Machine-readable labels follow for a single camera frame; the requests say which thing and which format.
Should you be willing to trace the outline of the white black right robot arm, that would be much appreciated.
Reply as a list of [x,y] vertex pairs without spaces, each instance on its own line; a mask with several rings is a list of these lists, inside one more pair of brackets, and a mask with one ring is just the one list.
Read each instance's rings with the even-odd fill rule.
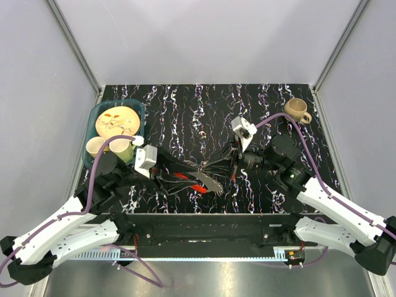
[[272,181],[284,196],[314,207],[333,220],[316,222],[293,215],[292,223],[281,229],[288,245],[312,242],[350,255],[376,275],[385,275],[395,256],[395,217],[376,215],[326,185],[299,160],[299,148],[290,137],[277,135],[266,148],[241,146],[235,140],[217,156],[201,164],[203,171],[227,178],[238,170],[256,170]]

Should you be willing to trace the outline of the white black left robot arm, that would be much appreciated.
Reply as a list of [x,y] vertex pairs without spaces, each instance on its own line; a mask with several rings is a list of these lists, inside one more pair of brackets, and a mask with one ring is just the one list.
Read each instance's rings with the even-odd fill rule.
[[129,169],[114,153],[96,157],[91,176],[55,213],[22,236],[6,236],[1,251],[14,285],[31,285],[74,256],[100,246],[120,248],[137,244],[137,228],[122,212],[111,213],[96,227],[77,234],[72,230],[104,214],[121,198],[128,184],[146,183],[167,196],[191,188],[196,192],[220,191],[207,175],[166,151],[146,145],[138,148]]

